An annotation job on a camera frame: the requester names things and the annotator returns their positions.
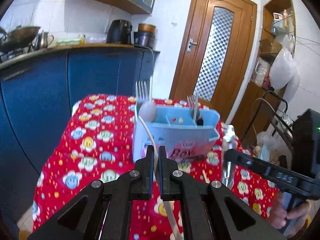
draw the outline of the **tablecloth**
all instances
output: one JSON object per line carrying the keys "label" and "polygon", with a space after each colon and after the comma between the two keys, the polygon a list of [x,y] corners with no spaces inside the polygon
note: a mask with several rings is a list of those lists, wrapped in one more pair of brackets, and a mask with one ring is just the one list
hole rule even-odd
{"label": "tablecloth", "polygon": [[[187,107],[185,101],[155,100],[156,104]],[[59,145],[44,164],[37,182],[32,216],[37,230],[55,212],[92,180],[108,182],[134,168],[132,133],[134,97],[90,95],[78,102],[78,109],[63,132]],[[221,146],[226,125],[219,121],[218,139],[202,160],[179,164],[179,169],[203,181],[221,179]],[[237,149],[246,154],[237,139]],[[275,184],[242,167],[236,167],[232,192],[263,218],[269,216]],[[179,201],[172,201],[173,213],[183,234]],[[173,240],[156,182],[150,201],[133,201],[130,240]]]}

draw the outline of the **floor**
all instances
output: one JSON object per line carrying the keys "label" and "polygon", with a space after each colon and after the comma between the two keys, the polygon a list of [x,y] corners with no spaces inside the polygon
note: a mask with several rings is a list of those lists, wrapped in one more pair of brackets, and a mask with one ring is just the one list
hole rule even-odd
{"label": "floor", "polygon": [[[309,215],[311,219],[313,219],[320,207],[320,200],[318,201],[310,200],[309,202],[311,203],[311,210]],[[21,217],[21,219],[17,223],[17,226],[20,230],[26,230],[26,231],[32,232],[32,228],[33,228],[32,207],[30,207],[28,211]]]}

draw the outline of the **silver screw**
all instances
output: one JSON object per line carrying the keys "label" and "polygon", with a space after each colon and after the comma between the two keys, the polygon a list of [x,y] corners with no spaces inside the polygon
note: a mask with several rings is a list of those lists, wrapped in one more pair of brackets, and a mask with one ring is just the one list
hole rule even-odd
{"label": "silver screw", "polygon": [[175,177],[181,177],[181,176],[182,176],[182,171],[176,170],[176,171],[174,171],[172,174],[173,174]]}
{"label": "silver screw", "polygon": [[100,180],[95,180],[91,183],[92,187],[100,187],[101,186],[101,181]]}
{"label": "silver screw", "polygon": [[221,182],[218,180],[214,180],[213,182],[211,182],[211,186],[214,188],[220,188],[221,187]]}
{"label": "silver screw", "polygon": [[129,174],[131,177],[137,177],[137,176],[139,176],[140,172],[137,170],[132,170],[129,172]]}

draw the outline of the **blue plastic container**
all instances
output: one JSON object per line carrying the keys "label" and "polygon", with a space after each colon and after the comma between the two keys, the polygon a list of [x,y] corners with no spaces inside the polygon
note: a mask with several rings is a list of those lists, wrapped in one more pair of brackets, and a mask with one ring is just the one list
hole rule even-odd
{"label": "blue plastic container", "polygon": [[[220,115],[215,110],[200,109],[204,125],[197,126],[190,116],[189,108],[174,106],[157,106],[157,115],[154,122],[146,122],[157,147],[166,147],[167,157],[182,161],[206,155],[212,148],[219,133],[216,125]],[[138,119],[137,105],[135,106],[133,132],[133,161],[145,157],[147,145],[151,145],[148,134]]]}

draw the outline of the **checkered pattern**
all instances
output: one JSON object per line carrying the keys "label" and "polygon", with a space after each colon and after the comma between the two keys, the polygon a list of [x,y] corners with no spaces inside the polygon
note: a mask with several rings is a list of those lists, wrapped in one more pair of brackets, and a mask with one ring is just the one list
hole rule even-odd
{"label": "checkered pattern", "polygon": [[220,76],[228,48],[232,21],[233,12],[221,7],[214,9],[207,48],[194,90],[194,93],[198,91],[200,98],[208,101],[211,101]]}

